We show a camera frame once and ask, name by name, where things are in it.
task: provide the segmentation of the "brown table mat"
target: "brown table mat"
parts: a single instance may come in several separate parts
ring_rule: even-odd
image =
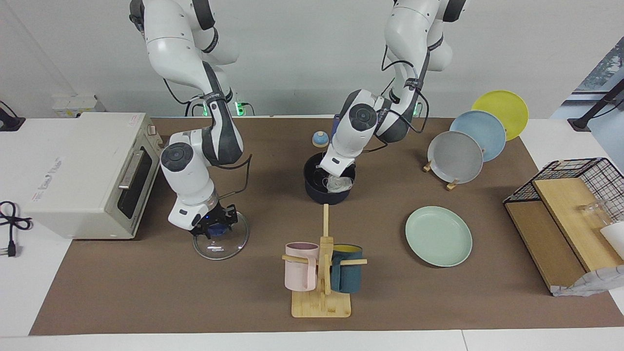
[[[155,123],[165,134],[207,122]],[[421,171],[429,142],[450,123],[433,119],[425,133],[361,155],[349,198],[331,207],[330,235],[361,245],[369,260],[350,318],[292,318],[280,259],[287,242],[322,235],[322,206],[306,195],[302,168],[319,152],[312,133],[328,131],[331,121],[238,119],[245,150],[254,154],[250,184],[224,204],[234,202],[247,216],[247,247],[221,262],[197,255],[192,236],[167,222],[175,194],[159,174],[134,240],[73,241],[31,335],[623,326],[609,293],[548,293],[502,205],[537,171],[520,138],[452,192]],[[244,169],[210,172],[222,194],[245,178]],[[474,247],[463,264],[435,268],[409,249],[407,218],[427,205],[454,211],[470,227]]]

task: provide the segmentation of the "white table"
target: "white table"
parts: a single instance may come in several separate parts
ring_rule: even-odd
[[[577,133],[563,120],[530,120],[520,136],[541,169],[558,159],[607,157],[589,133]],[[0,149],[7,150],[0,136]],[[0,153],[0,164],[4,154]],[[3,167],[0,199],[29,200],[41,174]],[[16,179],[15,183],[5,179]],[[0,245],[8,228],[0,230]],[[122,334],[26,337],[41,308],[70,241],[41,225],[17,235],[18,258],[0,257],[0,351],[46,350],[317,350],[318,338],[333,349],[354,350],[622,350],[623,328],[548,330],[440,330],[406,332],[320,332],[249,334]],[[624,313],[624,289],[612,291]]]

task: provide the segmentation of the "white wall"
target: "white wall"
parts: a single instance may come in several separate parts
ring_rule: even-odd
[[[555,111],[551,118],[568,119],[581,118],[595,103],[588,104],[564,104]],[[607,112],[613,108],[607,105],[599,113]],[[624,112],[615,109],[602,117],[592,119],[587,125],[593,136],[607,152],[611,161],[624,170]]]
[[[53,116],[50,97],[71,90],[97,94],[109,111],[180,115],[128,20],[128,3],[0,0],[0,99],[27,117]],[[335,113],[349,92],[378,92],[391,78],[379,72],[390,0],[212,0],[211,6],[219,31],[241,46],[239,61],[225,70],[258,114]],[[591,8],[580,0],[472,1],[445,32],[455,52],[451,67],[427,75],[431,113],[456,116],[482,93],[508,89],[524,97],[532,117],[547,118],[622,36],[623,10],[621,0]],[[15,21],[70,89],[33,58]]]

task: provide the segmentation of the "pink mug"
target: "pink mug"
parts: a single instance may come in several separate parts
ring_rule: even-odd
[[[286,260],[284,285],[292,291],[312,291],[316,288],[316,260],[318,244],[311,242],[291,242],[286,244],[286,255],[304,257],[308,263]]]

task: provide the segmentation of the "mug handle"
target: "mug handle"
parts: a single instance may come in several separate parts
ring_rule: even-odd
[[[316,259],[308,257],[308,280],[306,289],[310,289],[316,285]]]
[[[341,257],[335,258],[331,263],[331,275],[329,277],[329,281],[332,286],[338,287],[338,291],[342,290],[342,281],[340,279],[340,262],[342,261]]]

